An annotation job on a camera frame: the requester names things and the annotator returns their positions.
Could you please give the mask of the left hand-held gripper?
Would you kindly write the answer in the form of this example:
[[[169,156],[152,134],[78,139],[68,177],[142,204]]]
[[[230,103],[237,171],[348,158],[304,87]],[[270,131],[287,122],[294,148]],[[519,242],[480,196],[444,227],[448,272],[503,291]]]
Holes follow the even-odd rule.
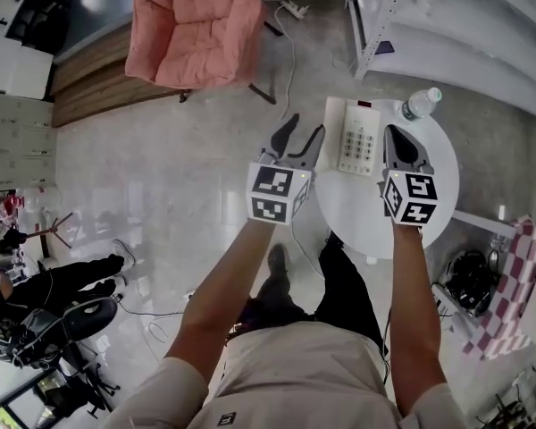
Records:
[[[247,213],[258,221],[291,225],[307,201],[326,129],[319,125],[302,151],[283,156],[289,138],[297,127],[299,114],[293,114],[270,137],[270,151],[262,149],[248,167]]]

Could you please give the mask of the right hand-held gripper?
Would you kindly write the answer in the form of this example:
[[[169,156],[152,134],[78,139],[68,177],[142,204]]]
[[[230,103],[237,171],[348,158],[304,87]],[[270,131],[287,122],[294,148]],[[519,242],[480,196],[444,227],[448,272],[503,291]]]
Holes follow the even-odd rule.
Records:
[[[439,204],[434,169],[425,147],[394,124],[383,132],[381,174],[383,216],[396,224],[426,225]]]

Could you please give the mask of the white desk telephone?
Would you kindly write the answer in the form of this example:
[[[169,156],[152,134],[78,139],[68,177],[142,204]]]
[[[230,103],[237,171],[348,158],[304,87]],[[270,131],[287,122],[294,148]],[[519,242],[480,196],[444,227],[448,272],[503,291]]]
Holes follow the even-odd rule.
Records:
[[[322,165],[326,169],[371,177],[380,123],[381,112],[370,102],[328,97]]]

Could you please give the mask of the person's right forearm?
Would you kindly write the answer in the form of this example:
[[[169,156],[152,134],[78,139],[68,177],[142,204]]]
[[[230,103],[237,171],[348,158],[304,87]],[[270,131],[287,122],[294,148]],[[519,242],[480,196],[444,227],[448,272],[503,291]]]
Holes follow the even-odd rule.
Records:
[[[422,237],[414,226],[393,226],[390,310],[392,383],[405,416],[431,388],[444,383],[440,317],[431,290]]]

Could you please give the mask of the person's left forearm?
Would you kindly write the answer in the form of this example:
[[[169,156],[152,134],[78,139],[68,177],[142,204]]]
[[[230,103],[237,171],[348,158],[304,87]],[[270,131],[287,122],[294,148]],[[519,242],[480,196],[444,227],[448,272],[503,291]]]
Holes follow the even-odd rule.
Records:
[[[225,340],[244,309],[275,229],[247,220],[213,270],[197,287],[166,353],[193,366],[209,383]]]

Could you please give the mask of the clear plastic water bottle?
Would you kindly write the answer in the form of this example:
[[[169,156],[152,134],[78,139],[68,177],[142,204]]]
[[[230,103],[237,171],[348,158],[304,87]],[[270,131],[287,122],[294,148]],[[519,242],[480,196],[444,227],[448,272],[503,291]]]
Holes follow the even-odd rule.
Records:
[[[401,104],[399,113],[406,120],[414,122],[430,116],[441,99],[439,88],[419,90]]]

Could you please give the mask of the round white table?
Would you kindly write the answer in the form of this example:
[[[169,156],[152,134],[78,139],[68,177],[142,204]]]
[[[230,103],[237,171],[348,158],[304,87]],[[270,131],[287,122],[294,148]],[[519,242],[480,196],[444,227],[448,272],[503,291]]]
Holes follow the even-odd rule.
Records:
[[[353,250],[368,257],[391,259],[391,220],[383,216],[378,183],[382,181],[383,132],[394,124],[408,131],[425,147],[434,168],[434,184],[439,196],[431,220],[423,227],[423,245],[428,247],[445,230],[455,211],[459,193],[459,169],[455,150],[447,133],[428,116],[407,122],[398,114],[399,100],[370,101],[381,112],[379,143],[371,177],[358,176],[322,165],[321,152],[315,171],[314,188],[322,215],[331,230]]]

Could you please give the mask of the person's left black shoe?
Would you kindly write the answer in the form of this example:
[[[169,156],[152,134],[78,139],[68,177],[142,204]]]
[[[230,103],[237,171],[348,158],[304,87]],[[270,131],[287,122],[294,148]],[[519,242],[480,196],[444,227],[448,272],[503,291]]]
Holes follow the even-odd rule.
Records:
[[[267,257],[270,276],[274,278],[288,277],[288,251],[281,243],[272,246]]]

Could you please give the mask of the white metal shelf rack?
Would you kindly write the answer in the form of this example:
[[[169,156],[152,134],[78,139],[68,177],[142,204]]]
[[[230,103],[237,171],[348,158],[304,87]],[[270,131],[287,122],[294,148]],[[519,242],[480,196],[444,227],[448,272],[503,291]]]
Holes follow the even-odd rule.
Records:
[[[345,0],[354,75],[464,88],[536,116],[536,0]],[[395,52],[377,55],[381,41]]]

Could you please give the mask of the white power strip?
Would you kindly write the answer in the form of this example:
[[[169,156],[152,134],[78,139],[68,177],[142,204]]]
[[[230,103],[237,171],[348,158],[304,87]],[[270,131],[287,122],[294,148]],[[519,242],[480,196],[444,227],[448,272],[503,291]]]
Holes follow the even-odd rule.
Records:
[[[281,6],[299,21],[302,21],[306,17],[309,9],[308,5],[299,6],[291,1],[284,0],[281,0]]]

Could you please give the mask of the person's black trousers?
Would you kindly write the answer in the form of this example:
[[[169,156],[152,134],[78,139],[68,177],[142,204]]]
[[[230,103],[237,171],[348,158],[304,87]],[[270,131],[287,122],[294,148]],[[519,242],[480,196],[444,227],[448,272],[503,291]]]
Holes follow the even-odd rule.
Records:
[[[269,275],[257,295],[245,305],[237,321],[238,333],[315,321],[361,334],[386,353],[388,349],[384,346],[364,279],[343,248],[325,243],[319,264],[324,277],[324,294],[311,315],[289,295],[289,277]]]

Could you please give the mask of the pink checkered cloth table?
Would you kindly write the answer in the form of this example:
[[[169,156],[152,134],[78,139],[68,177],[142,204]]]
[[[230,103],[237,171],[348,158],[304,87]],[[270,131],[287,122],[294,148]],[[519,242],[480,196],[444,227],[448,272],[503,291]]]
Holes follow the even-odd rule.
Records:
[[[462,352],[481,361],[524,349],[531,339],[520,321],[536,283],[536,224],[529,216],[513,223],[510,242],[498,287],[488,310]]]

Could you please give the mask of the brown wooden step platform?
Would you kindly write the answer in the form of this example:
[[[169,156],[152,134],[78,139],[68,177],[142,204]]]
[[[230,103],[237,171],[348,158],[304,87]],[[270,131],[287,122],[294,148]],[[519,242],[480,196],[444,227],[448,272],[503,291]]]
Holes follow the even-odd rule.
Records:
[[[125,75],[130,33],[131,25],[125,24],[55,67],[50,88],[53,127],[177,94],[173,89]]]

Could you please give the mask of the person's beige shirt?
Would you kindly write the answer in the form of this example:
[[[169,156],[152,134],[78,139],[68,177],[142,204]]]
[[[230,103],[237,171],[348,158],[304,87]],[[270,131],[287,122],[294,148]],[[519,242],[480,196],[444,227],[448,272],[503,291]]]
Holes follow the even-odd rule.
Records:
[[[215,394],[189,363],[168,357],[103,429],[466,429],[446,384],[402,416],[379,373],[377,345],[299,322],[229,342]]]

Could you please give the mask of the red metal stand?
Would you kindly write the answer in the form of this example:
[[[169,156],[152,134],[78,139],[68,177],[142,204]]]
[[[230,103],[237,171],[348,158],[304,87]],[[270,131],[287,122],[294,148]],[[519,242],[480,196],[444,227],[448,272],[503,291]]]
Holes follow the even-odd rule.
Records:
[[[42,237],[47,234],[53,234],[59,241],[62,242],[62,244],[66,248],[72,249],[72,246],[65,239],[63,239],[58,233],[60,226],[64,224],[67,220],[69,220],[72,216],[73,216],[73,213],[69,213],[62,219],[56,218],[49,228],[46,228],[41,231],[34,231],[33,233],[27,234],[26,239],[29,240],[31,238]]]

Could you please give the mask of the black office chair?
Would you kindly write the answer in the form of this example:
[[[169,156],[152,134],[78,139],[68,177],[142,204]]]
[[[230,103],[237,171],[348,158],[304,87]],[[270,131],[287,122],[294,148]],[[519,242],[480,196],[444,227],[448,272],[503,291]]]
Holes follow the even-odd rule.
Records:
[[[97,410],[111,412],[113,407],[107,398],[121,387],[103,381],[97,353],[85,357],[80,343],[101,332],[116,314],[113,298],[96,295],[73,301],[61,315],[35,309],[14,329],[6,354],[18,367],[55,368],[78,398],[93,405],[91,416]]]

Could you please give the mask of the white locker cabinet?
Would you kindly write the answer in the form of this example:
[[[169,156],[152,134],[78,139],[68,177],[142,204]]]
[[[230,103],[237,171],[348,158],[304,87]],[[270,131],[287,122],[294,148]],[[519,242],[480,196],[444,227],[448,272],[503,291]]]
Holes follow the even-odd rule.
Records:
[[[0,191],[55,184],[50,102],[0,94]]]

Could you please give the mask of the white board panel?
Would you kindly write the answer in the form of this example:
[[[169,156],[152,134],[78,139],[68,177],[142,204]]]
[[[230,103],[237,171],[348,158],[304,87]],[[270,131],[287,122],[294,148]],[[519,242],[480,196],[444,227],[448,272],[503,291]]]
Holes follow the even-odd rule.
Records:
[[[0,93],[43,99],[53,58],[20,41],[0,37]]]

